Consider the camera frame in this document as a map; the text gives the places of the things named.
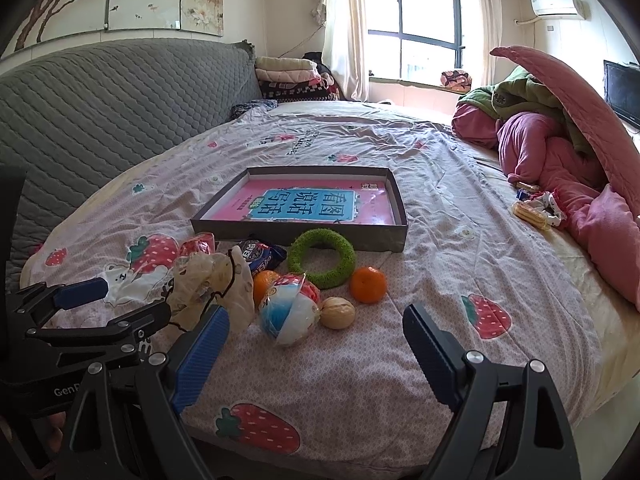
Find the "person's left hand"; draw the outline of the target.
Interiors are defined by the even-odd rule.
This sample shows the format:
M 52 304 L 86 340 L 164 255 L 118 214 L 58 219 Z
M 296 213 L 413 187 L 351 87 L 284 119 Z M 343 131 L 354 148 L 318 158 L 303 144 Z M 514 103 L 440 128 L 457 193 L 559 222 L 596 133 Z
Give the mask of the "person's left hand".
M 66 413 L 56 413 L 47 418 L 47 442 L 53 453 L 60 452 L 63 442 L 63 428 L 66 422 Z

